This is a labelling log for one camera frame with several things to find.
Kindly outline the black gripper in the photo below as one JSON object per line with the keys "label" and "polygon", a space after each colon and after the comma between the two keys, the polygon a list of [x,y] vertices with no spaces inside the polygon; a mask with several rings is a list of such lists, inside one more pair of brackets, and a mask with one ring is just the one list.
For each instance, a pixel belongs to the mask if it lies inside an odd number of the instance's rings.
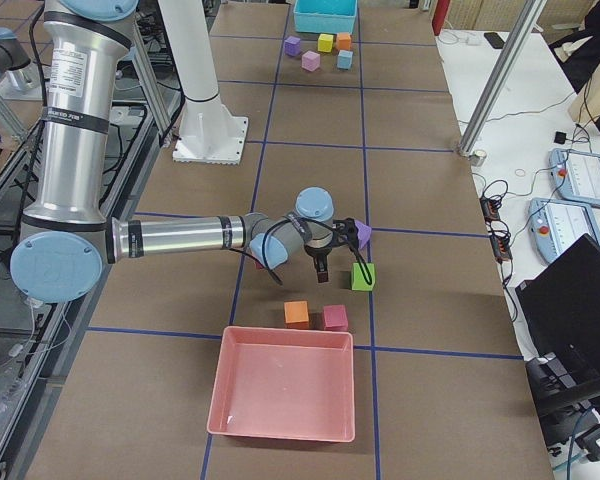
{"label": "black gripper", "polygon": [[327,283],[329,268],[326,256],[333,249],[340,247],[347,247],[352,254],[356,255],[358,228],[353,218],[334,219],[330,223],[306,218],[305,222],[311,229],[312,239],[304,245],[304,250],[312,258],[318,282]]}

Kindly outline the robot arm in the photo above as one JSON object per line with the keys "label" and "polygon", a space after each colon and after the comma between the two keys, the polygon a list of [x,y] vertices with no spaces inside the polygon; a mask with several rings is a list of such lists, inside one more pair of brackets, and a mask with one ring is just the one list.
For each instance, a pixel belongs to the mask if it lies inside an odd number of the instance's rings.
{"label": "robot arm", "polygon": [[5,100],[41,100],[37,65],[6,27],[0,27],[0,96]]}

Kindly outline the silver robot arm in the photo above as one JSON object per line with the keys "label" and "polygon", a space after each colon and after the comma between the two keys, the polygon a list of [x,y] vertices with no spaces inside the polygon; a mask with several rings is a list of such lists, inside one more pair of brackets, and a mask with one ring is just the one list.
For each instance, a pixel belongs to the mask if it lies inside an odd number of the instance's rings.
{"label": "silver robot arm", "polygon": [[48,100],[41,118],[43,158],[35,201],[23,212],[10,260],[15,285],[44,303],[88,293],[103,269],[124,258],[234,250],[274,270],[295,252],[311,256],[320,281],[338,247],[359,247],[351,218],[334,216],[331,195],[302,190],[278,219],[261,213],[141,222],[100,209],[114,78],[119,62],[138,54],[133,1],[49,1],[44,26],[53,39]]}

